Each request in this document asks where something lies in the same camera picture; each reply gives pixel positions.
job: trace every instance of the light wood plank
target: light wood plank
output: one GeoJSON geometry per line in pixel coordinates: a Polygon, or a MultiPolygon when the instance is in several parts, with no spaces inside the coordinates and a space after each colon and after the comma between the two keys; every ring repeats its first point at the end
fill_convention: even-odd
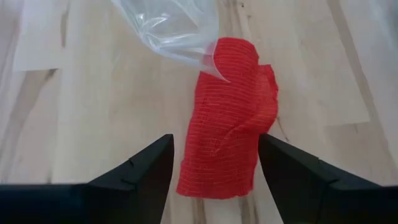
{"type": "Polygon", "coordinates": [[[1,182],[51,179],[58,115],[56,70],[15,73],[23,82],[0,145],[1,182]]]}
{"type": "Polygon", "coordinates": [[[398,46],[395,41],[398,32],[393,19],[396,2],[340,1],[340,4],[352,34],[348,38],[358,51],[359,68],[367,80],[365,85],[371,91],[388,148],[398,165],[398,46]]]}
{"type": "Polygon", "coordinates": [[[70,0],[25,1],[14,71],[60,68],[70,0]]]}
{"type": "Polygon", "coordinates": [[[23,80],[12,75],[22,3],[22,0],[2,0],[0,5],[0,141],[23,80]]]}
{"type": "Polygon", "coordinates": [[[369,121],[326,0],[285,1],[326,125],[369,121]]]}

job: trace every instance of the clear plastic bag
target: clear plastic bag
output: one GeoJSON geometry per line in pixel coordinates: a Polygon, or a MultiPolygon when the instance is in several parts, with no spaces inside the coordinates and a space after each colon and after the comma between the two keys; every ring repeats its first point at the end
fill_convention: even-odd
{"type": "Polygon", "coordinates": [[[215,0],[112,0],[143,43],[218,78],[213,54],[218,40],[215,0]]]}

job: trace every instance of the red cloth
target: red cloth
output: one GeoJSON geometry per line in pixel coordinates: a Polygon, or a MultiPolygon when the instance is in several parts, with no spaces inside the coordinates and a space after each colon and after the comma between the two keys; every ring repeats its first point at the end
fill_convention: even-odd
{"type": "Polygon", "coordinates": [[[258,65],[254,46],[222,38],[215,51],[217,79],[201,72],[177,192],[201,198],[243,196],[253,189],[259,135],[277,116],[270,65],[258,65]]]}

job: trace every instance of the wooden table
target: wooden table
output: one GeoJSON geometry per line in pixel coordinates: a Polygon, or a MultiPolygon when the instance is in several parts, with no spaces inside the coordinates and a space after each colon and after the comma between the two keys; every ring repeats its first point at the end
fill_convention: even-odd
{"type": "MultiPolygon", "coordinates": [[[[279,84],[270,133],[398,184],[393,0],[217,0],[220,36],[250,40],[279,84]]],[[[108,0],[0,1],[0,181],[86,182],[165,133],[162,223],[282,223],[262,171],[247,197],[175,193],[198,70],[151,52],[108,0]]]]}

